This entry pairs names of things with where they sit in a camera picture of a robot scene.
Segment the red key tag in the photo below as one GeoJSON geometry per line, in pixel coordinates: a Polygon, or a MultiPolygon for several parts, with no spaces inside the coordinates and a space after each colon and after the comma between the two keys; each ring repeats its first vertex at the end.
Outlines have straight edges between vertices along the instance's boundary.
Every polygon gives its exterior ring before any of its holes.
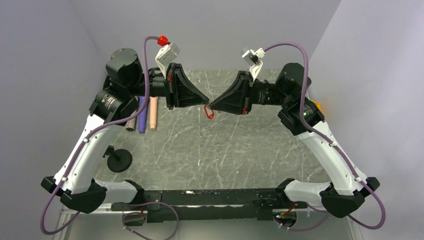
{"type": "Polygon", "coordinates": [[[208,119],[213,119],[214,118],[214,116],[215,116],[215,112],[210,108],[210,106],[208,105],[208,104],[205,104],[204,105],[204,111],[205,111],[205,114],[206,114],[206,117],[208,118],[208,119]]]}

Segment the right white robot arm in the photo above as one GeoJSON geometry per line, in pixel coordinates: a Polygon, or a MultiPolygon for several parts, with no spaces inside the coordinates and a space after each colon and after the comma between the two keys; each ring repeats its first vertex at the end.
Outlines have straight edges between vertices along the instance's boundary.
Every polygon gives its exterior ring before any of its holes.
{"type": "Polygon", "coordinates": [[[253,79],[247,71],[239,71],[231,86],[209,104],[209,108],[235,115],[248,114],[253,105],[280,106],[277,116],[282,124],[298,137],[314,154],[330,177],[329,182],[301,182],[288,178],[276,188],[276,203],[288,208],[294,202],[323,206],[337,218],[356,211],[370,195],[367,188],[355,180],[351,169],[340,153],[320,135],[308,130],[301,116],[315,130],[335,141],[323,113],[309,99],[300,111],[304,67],[287,63],[275,83],[253,79]]]}

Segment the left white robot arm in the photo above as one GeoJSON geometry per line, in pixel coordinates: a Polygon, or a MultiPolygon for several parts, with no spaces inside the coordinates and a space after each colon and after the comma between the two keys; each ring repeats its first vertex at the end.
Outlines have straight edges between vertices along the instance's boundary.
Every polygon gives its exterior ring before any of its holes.
{"type": "Polygon", "coordinates": [[[112,147],[128,118],[139,108],[140,96],[161,97],[169,109],[205,105],[209,98],[187,78],[182,65],[175,63],[179,50],[162,47],[157,67],[142,67],[134,49],[116,50],[106,64],[103,89],[89,108],[84,130],[72,154],[41,186],[60,198],[69,209],[91,213],[103,204],[124,203],[137,210],[145,202],[144,189],[132,180],[105,182],[94,179],[100,161],[112,147]]]}

